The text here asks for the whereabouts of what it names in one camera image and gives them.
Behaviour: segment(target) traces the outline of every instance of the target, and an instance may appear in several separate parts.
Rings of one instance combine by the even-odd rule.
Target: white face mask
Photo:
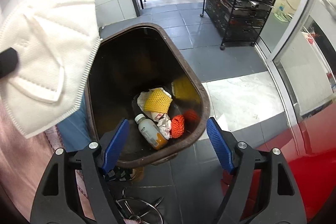
[[[95,0],[27,0],[6,18],[0,52],[14,48],[18,65],[0,97],[26,138],[79,109],[99,45]]]

